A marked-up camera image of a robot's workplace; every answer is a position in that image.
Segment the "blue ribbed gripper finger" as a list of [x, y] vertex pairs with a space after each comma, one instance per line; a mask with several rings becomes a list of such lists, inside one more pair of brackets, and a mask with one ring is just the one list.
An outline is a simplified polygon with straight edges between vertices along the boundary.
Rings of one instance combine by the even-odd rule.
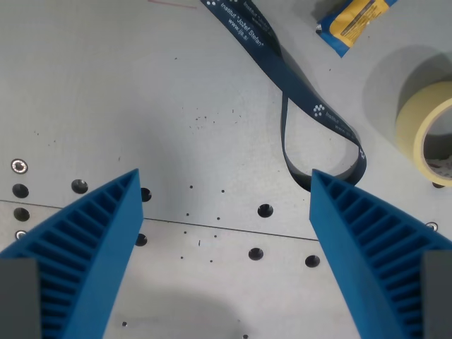
[[309, 219], [361, 338], [422, 338], [421, 258], [451, 240], [315, 170]]
[[7, 246], [37, 261], [42, 338], [102, 338], [143, 222], [134, 169], [61, 209]]

